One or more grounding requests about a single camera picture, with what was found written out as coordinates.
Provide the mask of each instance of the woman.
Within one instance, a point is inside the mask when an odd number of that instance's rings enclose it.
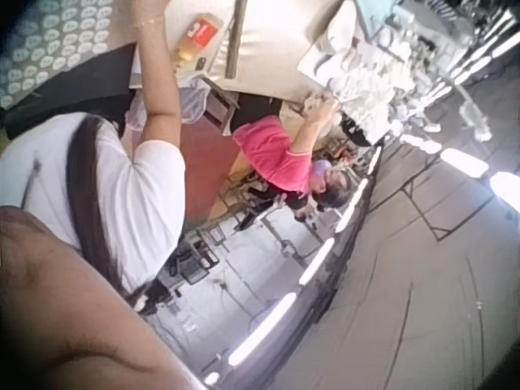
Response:
[[[326,99],[305,120],[294,141],[280,122],[279,99],[243,93],[230,129],[251,166],[270,186],[300,199],[312,193],[324,207],[342,207],[349,197],[349,178],[326,160],[312,162],[320,130],[330,123],[335,103]],[[300,202],[305,207],[306,201]]]
[[[184,221],[185,166],[164,25],[167,3],[132,0],[148,111],[133,160],[111,123],[85,113],[48,120],[0,158],[0,206],[35,215],[127,299],[157,275]]]
[[[2,388],[206,389],[32,215],[0,207],[0,251]]]

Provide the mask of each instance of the white t-shirt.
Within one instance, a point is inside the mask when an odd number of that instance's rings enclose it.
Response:
[[[0,205],[21,206],[35,159],[41,164],[25,210],[58,238],[80,249],[68,206],[66,166],[72,135],[84,113],[49,119],[16,138],[0,157]],[[165,141],[137,147],[133,161],[108,121],[97,135],[97,190],[110,254],[123,286],[152,280],[177,246],[184,222],[185,165]]]

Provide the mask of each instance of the pink shirt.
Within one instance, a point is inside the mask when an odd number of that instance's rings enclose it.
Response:
[[[290,152],[291,139],[277,116],[238,128],[233,139],[258,174],[285,191],[307,194],[311,155]]]

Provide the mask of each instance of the long hair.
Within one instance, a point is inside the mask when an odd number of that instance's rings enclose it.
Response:
[[[83,258],[125,297],[99,208],[97,138],[101,125],[102,119],[87,115],[72,136],[67,153],[67,196]]]

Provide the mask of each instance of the white table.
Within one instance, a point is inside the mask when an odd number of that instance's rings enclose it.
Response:
[[[340,4],[341,0],[249,0],[236,79],[224,79],[228,56],[225,29],[204,53],[208,63],[214,57],[210,78],[223,89],[303,102],[311,89],[320,86],[302,75],[297,65]],[[175,0],[166,13],[168,45],[175,47],[197,15],[204,12],[213,13],[228,26],[234,6],[235,0]],[[138,56],[132,70],[135,81],[141,73]]]

